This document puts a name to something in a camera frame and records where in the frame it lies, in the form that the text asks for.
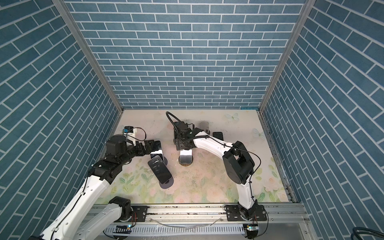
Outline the shiny phone stand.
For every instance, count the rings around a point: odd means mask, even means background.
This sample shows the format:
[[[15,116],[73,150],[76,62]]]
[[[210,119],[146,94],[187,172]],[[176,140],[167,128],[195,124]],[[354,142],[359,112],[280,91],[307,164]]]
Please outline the shiny phone stand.
[[[154,144],[152,146],[152,151],[150,153],[150,157],[151,157],[151,159],[153,159],[154,157],[160,157],[160,159],[162,161],[164,161],[164,155],[163,155],[163,150],[162,150],[162,146],[161,146],[160,141],[154,142]]]
[[[221,141],[224,140],[224,135],[222,132],[213,132],[212,136],[216,139],[219,139]]]
[[[192,162],[193,163],[193,151],[192,150],[181,150],[179,156],[179,162]]]

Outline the black phone stand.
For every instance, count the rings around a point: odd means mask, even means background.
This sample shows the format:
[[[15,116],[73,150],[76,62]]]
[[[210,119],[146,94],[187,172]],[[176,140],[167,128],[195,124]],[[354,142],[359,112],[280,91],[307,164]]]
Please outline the black phone stand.
[[[157,155],[148,161],[150,169],[153,171],[161,184],[166,184],[172,178],[171,172],[168,170],[162,158]]]

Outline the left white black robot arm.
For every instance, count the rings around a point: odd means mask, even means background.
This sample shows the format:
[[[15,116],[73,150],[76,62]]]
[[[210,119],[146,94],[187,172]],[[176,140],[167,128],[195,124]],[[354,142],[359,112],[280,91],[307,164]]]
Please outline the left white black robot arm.
[[[114,135],[106,142],[106,155],[88,171],[85,182],[59,216],[38,236],[31,240],[94,240],[113,222],[134,223],[136,215],[131,201],[123,197],[112,198],[101,213],[85,225],[84,218],[100,195],[113,183],[123,166],[135,157],[150,155],[159,150],[154,140],[143,143]]]

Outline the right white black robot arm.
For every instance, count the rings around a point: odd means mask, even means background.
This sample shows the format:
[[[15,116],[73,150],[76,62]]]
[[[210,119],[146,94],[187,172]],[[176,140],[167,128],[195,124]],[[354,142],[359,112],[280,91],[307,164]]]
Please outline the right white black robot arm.
[[[221,158],[228,177],[237,185],[240,215],[245,220],[255,217],[261,209],[252,192],[255,162],[242,142],[228,143],[198,128],[192,130],[175,127],[174,144],[179,151],[198,148]]]

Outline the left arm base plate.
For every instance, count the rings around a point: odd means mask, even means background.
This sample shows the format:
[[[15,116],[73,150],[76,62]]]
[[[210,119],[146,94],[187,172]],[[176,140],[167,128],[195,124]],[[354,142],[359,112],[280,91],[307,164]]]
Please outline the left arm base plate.
[[[131,206],[128,214],[123,213],[116,223],[143,223],[146,221],[148,206]]]

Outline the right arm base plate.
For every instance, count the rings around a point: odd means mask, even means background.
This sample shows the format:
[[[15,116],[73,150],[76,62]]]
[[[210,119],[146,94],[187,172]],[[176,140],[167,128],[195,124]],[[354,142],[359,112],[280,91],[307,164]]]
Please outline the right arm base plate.
[[[224,210],[227,214],[227,221],[266,221],[268,219],[267,212],[263,205],[254,203],[250,209],[246,209],[240,204],[225,205]]]

